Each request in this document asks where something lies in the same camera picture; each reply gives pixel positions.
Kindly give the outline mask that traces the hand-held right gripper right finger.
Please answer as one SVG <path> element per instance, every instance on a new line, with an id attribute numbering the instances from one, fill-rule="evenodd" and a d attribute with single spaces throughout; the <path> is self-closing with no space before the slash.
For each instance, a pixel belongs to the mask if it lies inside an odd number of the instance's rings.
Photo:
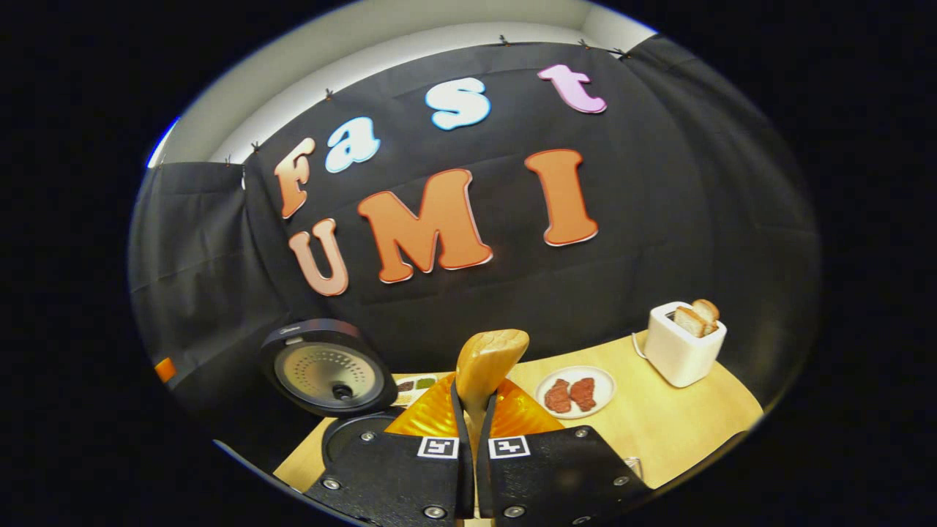
<path id="1" fill-rule="evenodd" d="M 599 525 L 652 497 L 641 476 L 590 426 L 503 434 L 519 423 L 507 386 L 488 398 L 476 463 L 478 515 L 495 525 Z"/>

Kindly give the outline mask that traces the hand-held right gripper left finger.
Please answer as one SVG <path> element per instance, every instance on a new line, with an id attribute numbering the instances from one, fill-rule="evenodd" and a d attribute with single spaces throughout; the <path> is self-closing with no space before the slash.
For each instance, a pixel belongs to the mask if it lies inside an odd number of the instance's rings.
<path id="1" fill-rule="evenodd" d="M 408 408 L 436 403 L 440 430 L 392 433 L 401 409 L 341 418 L 326 428 L 324 472 L 304 492 L 332 514 L 371 525 L 462 525 L 474 516 L 472 454 L 452 402 L 454 376 L 439 379 Z"/>

